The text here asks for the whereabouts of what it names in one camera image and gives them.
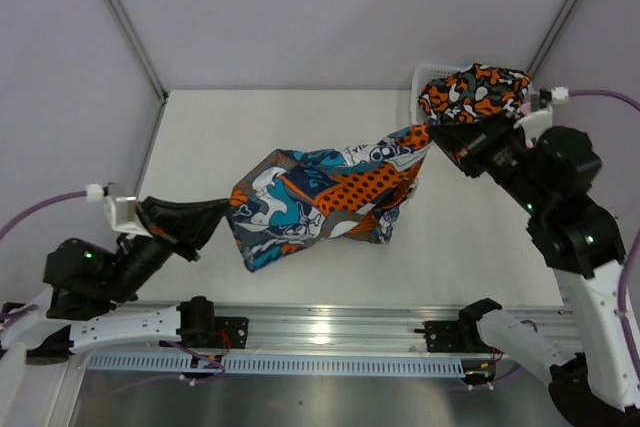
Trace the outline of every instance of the white cable connector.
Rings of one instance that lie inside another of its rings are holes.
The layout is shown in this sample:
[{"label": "white cable connector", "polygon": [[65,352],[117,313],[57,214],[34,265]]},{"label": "white cable connector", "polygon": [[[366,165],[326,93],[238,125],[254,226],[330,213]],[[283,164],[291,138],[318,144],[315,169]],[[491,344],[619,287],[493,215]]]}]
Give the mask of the white cable connector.
[{"label": "white cable connector", "polygon": [[104,199],[104,187],[100,184],[87,184],[87,202],[102,202]]},{"label": "white cable connector", "polygon": [[551,103],[553,105],[569,103],[569,88],[554,87],[551,89]]}]

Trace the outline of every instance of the white table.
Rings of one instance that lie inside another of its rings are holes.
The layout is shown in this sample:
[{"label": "white table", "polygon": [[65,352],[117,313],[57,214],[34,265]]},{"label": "white table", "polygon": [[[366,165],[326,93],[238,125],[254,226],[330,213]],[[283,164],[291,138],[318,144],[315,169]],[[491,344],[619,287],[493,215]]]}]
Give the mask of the white table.
[{"label": "white table", "polygon": [[[275,148],[377,142],[407,125],[406,91],[173,91],[141,197],[228,197]],[[189,264],[173,256],[142,299],[367,307],[560,306],[527,215],[490,178],[467,179],[433,146],[388,245],[330,240],[249,273],[226,221]]]}]

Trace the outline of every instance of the orange and black patterned cloth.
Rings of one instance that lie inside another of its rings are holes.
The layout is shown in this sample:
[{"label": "orange and black patterned cloth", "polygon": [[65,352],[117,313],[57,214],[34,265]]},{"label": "orange and black patterned cloth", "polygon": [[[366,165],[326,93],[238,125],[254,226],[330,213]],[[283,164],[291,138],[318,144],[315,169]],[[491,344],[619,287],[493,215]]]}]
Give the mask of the orange and black patterned cloth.
[{"label": "orange and black patterned cloth", "polygon": [[391,240],[400,205],[416,188],[429,126],[471,123],[509,110],[520,115],[531,80],[522,71],[473,64],[427,84],[427,122],[376,144],[314,152],[276,150],[233,188],[227,214],[249,271],[317,242]]}]

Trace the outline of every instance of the colorful fabric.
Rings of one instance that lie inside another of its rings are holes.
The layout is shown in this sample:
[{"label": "colorful fabric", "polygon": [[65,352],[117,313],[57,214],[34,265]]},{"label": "colorful fabric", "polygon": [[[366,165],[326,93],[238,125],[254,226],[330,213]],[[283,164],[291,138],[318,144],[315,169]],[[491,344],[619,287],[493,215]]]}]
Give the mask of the colorful fabric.
[{"label": "colorful fabric", "polygon": [[517,111],[529,83],[524,72],[474,64],[425,87],[426,124],[344,150],[275,150],[231,194],[227,218],[245,266],[254,272],[329,238],[389,242],[416,188],[428,125]]}]

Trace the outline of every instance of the white laundry basket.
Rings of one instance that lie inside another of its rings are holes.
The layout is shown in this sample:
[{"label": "white laundry basket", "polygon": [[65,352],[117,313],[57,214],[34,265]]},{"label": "white laundry basket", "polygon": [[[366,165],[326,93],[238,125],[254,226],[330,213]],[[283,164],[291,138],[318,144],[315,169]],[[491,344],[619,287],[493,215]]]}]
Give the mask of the white laundry basket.
[{"label": "white laundry basket", "polygon": [[422,95],[422,89],[429,82],[435,79],[442,79],[449,77],[454,72],[464,70],[466,67],[452,67],[450,65],[433,65],[433,64],[420,64],[416,67],[416,71],[413,74],[413,81],[411,82],[411,123],[422,124],[427,120],[426,114],[418,106],[418,99]]}]

